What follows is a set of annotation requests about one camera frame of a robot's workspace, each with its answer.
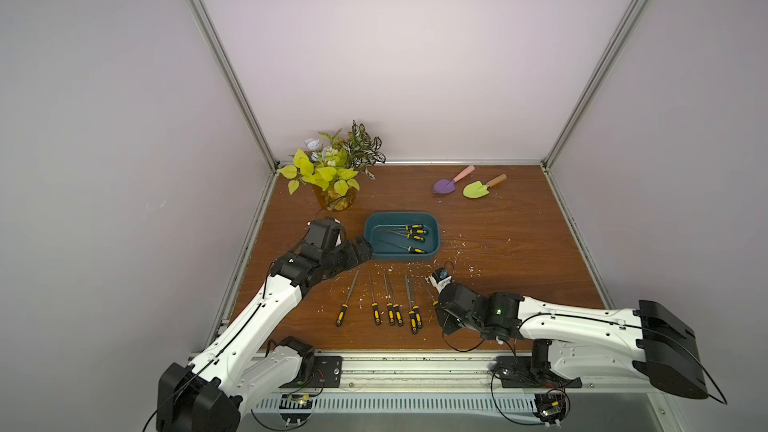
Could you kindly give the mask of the teal plastic storage box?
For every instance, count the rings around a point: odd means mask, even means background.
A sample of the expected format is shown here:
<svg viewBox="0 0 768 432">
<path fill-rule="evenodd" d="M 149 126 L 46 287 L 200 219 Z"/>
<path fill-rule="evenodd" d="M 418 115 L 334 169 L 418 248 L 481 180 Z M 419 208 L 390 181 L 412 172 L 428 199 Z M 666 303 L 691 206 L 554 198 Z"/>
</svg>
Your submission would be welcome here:
<svg viewBox="0 0 768 432">
<path fill-rule="evenodd" d="M 383 225 L 423 224 L 429 234 L 423 243 L 407 240 L 397 235 L 384 233 Z M 370 215 L 364 226 L 364 237 L 373 247 L 372 259 L 383 262 L 414 262 L 432 260 L 441 248 L 439 223 L 435 216 L 427 212 L 383 211 Z M 387 246 L 382 240 L 403 245 L 411 245 L 426 251 L 426 254 L 410 254 L 402 249 Z"/>
</svg>

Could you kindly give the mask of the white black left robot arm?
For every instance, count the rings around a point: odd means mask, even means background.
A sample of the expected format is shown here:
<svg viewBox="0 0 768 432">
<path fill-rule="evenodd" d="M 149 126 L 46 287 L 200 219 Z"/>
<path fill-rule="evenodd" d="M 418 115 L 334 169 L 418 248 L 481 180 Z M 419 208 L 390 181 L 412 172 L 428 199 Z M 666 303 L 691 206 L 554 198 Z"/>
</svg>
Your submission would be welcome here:
<svg viewBox="0 0 768 432">
<path fill-rule="evenodd" d="M 314 349 L 288 337 L 258 354 L 280 322 L 319 283 L 369 261 L 372 245 L 349 239 L 332 217 L 309 223 L 300 242 L 271 264 L 241 314 L 186 365 L 171 364 L 158 383 L 147 424 L 158 431 L 235 431 L 242 417 L 280 386 L 306 380 Z"/>
</svg>

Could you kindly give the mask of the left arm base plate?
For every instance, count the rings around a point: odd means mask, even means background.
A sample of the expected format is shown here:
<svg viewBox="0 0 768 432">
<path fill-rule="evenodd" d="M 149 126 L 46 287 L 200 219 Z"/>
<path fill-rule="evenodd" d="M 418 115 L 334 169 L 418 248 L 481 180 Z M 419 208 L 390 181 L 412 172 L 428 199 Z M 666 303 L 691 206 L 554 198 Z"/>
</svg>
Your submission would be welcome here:
<svg viewBox="0 0 768 432">
<path fill-rule="evenodd" d="M 278 387 L 279 390 L 339 388 L 343 358 L 338 355 L 314 355 L 303 360 L 297 376 Z"/>
</svg>

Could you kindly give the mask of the eleventh needle file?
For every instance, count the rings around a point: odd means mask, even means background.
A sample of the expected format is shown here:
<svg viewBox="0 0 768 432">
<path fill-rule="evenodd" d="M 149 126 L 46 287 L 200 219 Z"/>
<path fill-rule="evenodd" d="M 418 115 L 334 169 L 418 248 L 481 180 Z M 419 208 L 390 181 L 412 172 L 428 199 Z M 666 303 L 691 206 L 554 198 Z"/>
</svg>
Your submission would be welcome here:
<svg viewBox="0 0 768 432">
<path fill-rule="evenodd" d="M 389 229 L 395 229 L 395 230 L 405 230 L 405 231 L 414 231 L 414 230 L 426 230 L 426 226 L 423 224 L 412 224 L 412 225 L 383 225 L 384 228 Z"/>
</svg>

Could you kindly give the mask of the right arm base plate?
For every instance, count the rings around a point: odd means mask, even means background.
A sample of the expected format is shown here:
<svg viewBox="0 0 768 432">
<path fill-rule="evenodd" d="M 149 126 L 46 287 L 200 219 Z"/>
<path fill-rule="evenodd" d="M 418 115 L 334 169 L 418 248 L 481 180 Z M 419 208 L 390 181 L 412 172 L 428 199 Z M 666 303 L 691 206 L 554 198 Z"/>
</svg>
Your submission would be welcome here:
<svg viewBox="0 0 768 432">
<path fill-rule="evenodd" d="M 582 388 L 580 378 L 567 379 L 554 372 L 549 361 L 552 340 L 536 339 L 529 356 L 520 355 L 509 341 L 511 354 L 498 356 L 491 371 L 504 388 L 568 389 Z"/>
</svg>

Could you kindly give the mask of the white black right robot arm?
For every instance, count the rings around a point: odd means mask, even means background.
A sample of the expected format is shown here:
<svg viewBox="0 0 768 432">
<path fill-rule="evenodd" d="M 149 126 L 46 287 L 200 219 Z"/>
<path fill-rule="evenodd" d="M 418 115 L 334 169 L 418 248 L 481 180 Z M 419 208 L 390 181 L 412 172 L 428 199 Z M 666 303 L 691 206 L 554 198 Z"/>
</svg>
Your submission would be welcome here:
<svg viewBox="0 0 768 432">
<path fill-rule="evenodd" d="M 541 301 L 515 293 L 482 296 L 447 277 L 431 278 L 442 331 L 466 328 L 486 341 L 513 345 L 531 340 L 547 348 L 533 372 L 566 381 L 585 377 L 636 377 L 678 397 L 706 400 L 709 377 L 696 334 L 658 302 L 636 308 L 590 309 Z"/>
</svg>

